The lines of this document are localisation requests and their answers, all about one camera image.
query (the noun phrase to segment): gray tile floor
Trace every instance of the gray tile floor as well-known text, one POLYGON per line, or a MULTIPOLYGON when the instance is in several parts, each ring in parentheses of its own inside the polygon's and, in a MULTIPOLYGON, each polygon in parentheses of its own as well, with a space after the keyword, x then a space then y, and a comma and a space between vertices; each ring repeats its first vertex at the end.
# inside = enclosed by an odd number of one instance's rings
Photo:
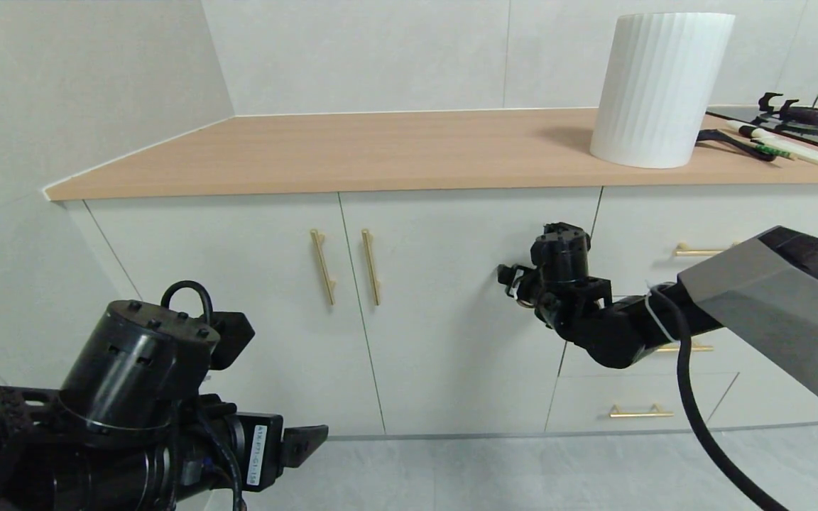
MULTIPOLYGON (((715 434, 789 509, 818 510, 818 426, 715 434)), ((328 442, 250 511, 751 510, 690 433, 328 442)), ((208 511, 231 509, 214 492, 208 511)))

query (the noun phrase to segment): wooden countertop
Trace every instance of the wooden countertop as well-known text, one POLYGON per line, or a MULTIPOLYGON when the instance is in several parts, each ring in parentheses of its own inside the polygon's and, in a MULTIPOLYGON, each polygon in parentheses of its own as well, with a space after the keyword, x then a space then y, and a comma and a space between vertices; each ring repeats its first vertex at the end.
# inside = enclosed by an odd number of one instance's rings
MULTIPOLYGON (((234 117, 46 189, 51 200, 438 188, 818 183, 720 143, 645 169, 589 154, 594 108, 234 117)), ((724 121, 707 116, 704 127, 724 121)))

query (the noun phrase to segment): gas stove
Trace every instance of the gas stove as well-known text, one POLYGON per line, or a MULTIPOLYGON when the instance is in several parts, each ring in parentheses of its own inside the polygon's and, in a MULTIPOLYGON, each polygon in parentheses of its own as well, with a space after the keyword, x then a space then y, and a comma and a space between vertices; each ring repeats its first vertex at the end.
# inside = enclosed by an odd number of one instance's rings
POLYGON ((758 106, 710 106, 711 116, 733 119, 760 126, 780 136, 786 136, 818 146, 818 108, 796 106, 799 100, 788 99, 782 106, 773 106, 772 100, 783 94, 765 93, 758 106))

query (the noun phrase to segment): ribbed white vase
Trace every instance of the ribbed white vase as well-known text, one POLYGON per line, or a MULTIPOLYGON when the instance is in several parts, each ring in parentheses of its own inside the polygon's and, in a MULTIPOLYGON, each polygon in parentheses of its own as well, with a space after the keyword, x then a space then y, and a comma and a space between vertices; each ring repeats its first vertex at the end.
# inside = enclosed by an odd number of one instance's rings
POLYGON ((646 168, 686 165, 733 26, 723 13, 618 18, 591 154, 646 168))

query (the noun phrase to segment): gold handle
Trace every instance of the gold handle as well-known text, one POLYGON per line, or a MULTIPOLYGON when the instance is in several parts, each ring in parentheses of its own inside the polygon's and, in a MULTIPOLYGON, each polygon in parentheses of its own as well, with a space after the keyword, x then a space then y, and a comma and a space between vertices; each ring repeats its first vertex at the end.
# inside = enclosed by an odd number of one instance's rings
POLYGON ((377 270, 374 268, 374 253, 371 250, 371 231, 361 230, 361 241, 364 242, 364 259, 368 263, 368 278, 371 279, 371 290, 374 293, 374 304, 381 304, 381 283, 377 280, 377 270))
MULTIPOLYGON (((738 242, 734 242, 731 246, 736 246, 738 242)), ((713 249, 696 249, 690 248, 687 243, 681 242, 678 243, 675 247, 675 258, 711 258, 712 256, 717 256, 719 253, 724 252, 725 248, 721 250, 713 250, 713 249)))
MULTIPOLYGON (((680 350, 681 350, 680 345, 670 344, 670 345, 662 346, 659 349, 656 349, 655 351, 657 353, 672 353, 672 352, 676 353, 676 352, 678 352, 680 350)), ((715 348, 713 346, 701 345, 701 344, 694 341, 694 343, 692 343, 692 349, 690 351, 692 351, 692 352, 715 351, 715 348)))
POLYGON ((648 412, 643 413, 630 413, 630 412, 622 412, 621 408, 618 405, 614 405, 611 407, 611 413, 608 414, 608 417, 613 419, 626 419, 626 418, 634 418, 634 417, 674 417, 675 413, 673 412, 666 412, 662 410, 662 405, 654 404, 651 408, 649 408, 648 412))
POLYGON ((330 302, 331 305, 334 305, 334 286, 337 285, 337 281, 332 280, 330 278, 330 274, 327 272, 327 259, 324 259, 324 249, 322 246, 324 245, 324 235, 320 233, 317 229, 311 230, 311 239, 315 242, 315 252, 317 253, 317 262, 321 265, 321 273, 324 276, 324 285, 327 288, 327 300, 330 302))

